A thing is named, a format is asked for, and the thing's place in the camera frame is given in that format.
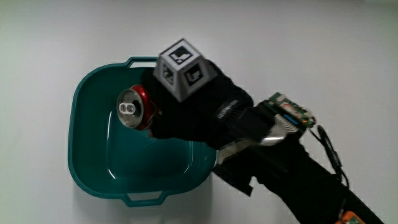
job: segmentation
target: green circuit board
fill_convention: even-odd
[[[272,95],[267,104],[277,111],[283,112],[284,117],[296,126],[312,128],[317,123],[309,110],[297,105],[281,93],[277,92]]]

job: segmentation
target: white table surface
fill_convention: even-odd
[[[398,7],[361,1],[0,1],[0,223],[296,223],[257,182],[211,174],[163,205],[79,189],[67,167],[71,98],[91,70],[185,37],[256,102],[276,91],[326,127],[352,190],[398,220]],[[322,147],[303,143],[330,169]]]

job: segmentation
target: black glove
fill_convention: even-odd
[[[253,106],[252,98],[244,90],[214,63],[208,63],[218,75],[181,103],[153,76],[152,70],[141,76],[144,88],[162,110],[162,115],[155,116],[150,128],[153,137],[202,141],[219,149],[219,143],[214,142],[228,132],[242,110]],[[224,114],[223,109],[233,101],[235,104]]]

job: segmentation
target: wire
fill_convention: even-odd
[[[347,195],[349,192],[349,181],[347,178],[347,175],[344,173],[343,169],[341,168],[343,165],[338,157],[337,152],[335,151],[335,149],[333,148],[333,145],[331,144],[331,141],[329,139],[329,136],[327,135],[326,131],[323,129],[322,126],[318,125],[318,133],[319,133],[319,137],[310,129],[311,134],[322,144],[322,146],[325,148],[326,150],[326,154],[328,155],[329,161],[331,163],[332,168],[335,170],[337,178],[339,181],[341,181],[341,176],[344,177],[345,182],[346,182],[346,193],[344,195],[343,201],[341,203],[341,207],[340,207],[340,211],[339,211],[339,221],[341,223],[345,223],[343,221],[343,212],[344,212],[344,206],[346,204],[346,199],[347,199]]]

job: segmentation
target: can top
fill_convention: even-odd
[[[120,122],[126,127],[135,128],[141,123],[144,114],[142,99],[135,90],[124,90],[119,95],[116,108]]]

